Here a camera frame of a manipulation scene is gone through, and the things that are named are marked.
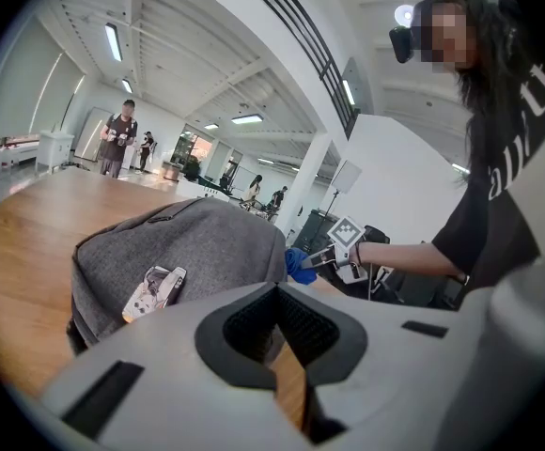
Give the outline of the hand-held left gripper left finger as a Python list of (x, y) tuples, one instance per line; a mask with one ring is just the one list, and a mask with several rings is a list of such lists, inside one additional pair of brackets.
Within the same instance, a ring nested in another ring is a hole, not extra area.
[(261, 283), (174, 305), (74, 359), (42, 404), (67, 443), (97, 451), (308, 451), (256, 356), (277, 286)]

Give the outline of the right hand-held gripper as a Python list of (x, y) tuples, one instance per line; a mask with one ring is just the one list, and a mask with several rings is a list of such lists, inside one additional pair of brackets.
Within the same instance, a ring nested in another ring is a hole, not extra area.
[(327, 246), (306, 257), (301, 263), (301, 269), (316, 269), (334, 263), (335, 273), (344, 284), (365, 281), (366, 270), (351, 255), (364, 234), (365, 229), (349, 216), (340, 218), (327, 232), (333, 246)]

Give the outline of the blue cloth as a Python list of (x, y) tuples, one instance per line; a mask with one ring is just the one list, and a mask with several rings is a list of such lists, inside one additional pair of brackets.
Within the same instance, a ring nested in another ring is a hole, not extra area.
[(288, 276), (303, 285), (310, 285), (317, 280), (317, 273), (314, 269), (303, 267), (303, 262), (307, 259), (308, 254), (298, 248), (288, 248), (285, 252)]

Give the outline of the grey backpack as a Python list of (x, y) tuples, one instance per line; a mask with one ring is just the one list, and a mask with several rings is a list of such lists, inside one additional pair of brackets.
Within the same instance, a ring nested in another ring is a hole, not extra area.
[(74, 354), (127, 324), (122, 309), (146, 271), (183, 268), (174, 304), (260, 282), (286, 281), (286, 238), (271, 223), (213, 197), (185, 200), (106, 227), (71, 257)]

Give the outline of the large black equipment case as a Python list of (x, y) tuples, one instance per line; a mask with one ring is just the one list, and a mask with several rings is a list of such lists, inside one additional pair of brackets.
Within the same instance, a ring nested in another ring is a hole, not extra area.
[(311, 255), (329, 244), (327, 232), (335, 225), (338, 218), (323, 210), (311, 210), (304, 226), (292, 244)]

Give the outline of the black light stand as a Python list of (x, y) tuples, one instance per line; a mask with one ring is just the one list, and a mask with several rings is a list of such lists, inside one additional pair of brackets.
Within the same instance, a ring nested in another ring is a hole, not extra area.
[(339, 190), (336, 190), (334, 191), (334, 194), (333, 194), (333, 197), (332, 197), (332, 200), (327, 208), (327, 210), (325, 211), (324, 215), (323, 215), (323, 219), (321, 220), (321, 229), (322, 229), (322, 232), (324, 234), (326, 234), (328, 232), (328, 230), (336, 223), (337, 221), (337, 218), (335, 217), (335, 215), (332, 213), (332, 210), (333, 208), (335, 207), (335, 203), (336, 203), (336, 200), (338, 198), (338, 196), (340, 195), (340, 191)]

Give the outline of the white whiteboard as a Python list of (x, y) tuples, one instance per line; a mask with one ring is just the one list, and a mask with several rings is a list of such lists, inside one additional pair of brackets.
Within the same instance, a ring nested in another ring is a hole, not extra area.
[(240, 166), (233, 180), (233, 186), (240, 192), (245, 192), (250, 188), (250, 185), (256, 176), (257, 173)]

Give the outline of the white counter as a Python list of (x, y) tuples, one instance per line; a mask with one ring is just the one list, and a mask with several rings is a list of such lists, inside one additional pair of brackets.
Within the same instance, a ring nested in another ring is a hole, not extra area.
[(187, 179), (180, 179), (178, 181), (176, 194), (186, 198), (213, 197), (224, 202), (229, 201), (229, 196), (224, 192), (212, 189), (211, 187), (206, 187)]

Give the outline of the person's black shirt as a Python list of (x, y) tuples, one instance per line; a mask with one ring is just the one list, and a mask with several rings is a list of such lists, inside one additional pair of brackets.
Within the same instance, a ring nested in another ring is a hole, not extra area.
[(467, 189), (432, 241), (467, 290), (545, 259), (545, 65), (511, 76), (501, 98), (471, 120)]

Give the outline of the green potted plant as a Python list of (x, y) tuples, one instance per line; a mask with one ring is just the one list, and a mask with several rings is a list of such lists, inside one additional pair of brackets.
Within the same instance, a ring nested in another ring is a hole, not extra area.
[(182, 168), (183, 176), (189, 181), (198, 180), (201, 172), (201, 163), (195, 155), (190, 155)]

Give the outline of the large glass window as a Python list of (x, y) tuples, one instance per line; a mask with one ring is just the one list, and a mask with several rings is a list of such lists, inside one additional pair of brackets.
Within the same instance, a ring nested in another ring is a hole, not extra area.
[(179, 137), (170, 163), (176, 163), (183, 168), (190, 155), (195, 155), (201, 165), (208, 157), (212, 147), (211, 140), (208, 140), (194, 132), (184, 130)]

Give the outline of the black metal railing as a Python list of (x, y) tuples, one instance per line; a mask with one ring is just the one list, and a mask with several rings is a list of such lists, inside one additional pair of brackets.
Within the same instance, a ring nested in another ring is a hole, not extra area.
[(357, 113), (350, 103), (342, 75), (322, 34), (299, 0), (260, 0), (284, 24), (314, 67), (349, 139)]

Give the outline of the white standing panel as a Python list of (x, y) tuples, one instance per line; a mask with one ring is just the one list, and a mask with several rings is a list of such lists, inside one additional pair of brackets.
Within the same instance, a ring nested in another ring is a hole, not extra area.
[(111, 112), (98, 107), (93, 107), (88, 112), (74, 149), (75, 158), (93, 163), (100, 158), (101, 129), (111, 115)]

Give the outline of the long white low shelf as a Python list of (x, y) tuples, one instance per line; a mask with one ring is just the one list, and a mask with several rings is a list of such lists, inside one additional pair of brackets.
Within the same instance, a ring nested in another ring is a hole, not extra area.
[(34, 160), (37, 157), (39, 136), (37, 134), (30, 134), (27, 136), (0, 138), (0, 147), (2, 146), (20, 146), (22, 149), (22, 151), (20, 152), (20, 163), (13, 166), (13, 169), (16, 166), (19, 166), (21, 163)]

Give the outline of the white keychain charm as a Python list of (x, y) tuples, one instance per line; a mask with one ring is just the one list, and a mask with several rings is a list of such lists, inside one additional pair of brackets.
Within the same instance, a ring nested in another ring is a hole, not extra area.
[(174, 304), (182, 291), (186, 275), (187, 272), (181, 267), (172, 271), (160, 266), (149, 268), (122, 309), (124, 321), (131, 323)]

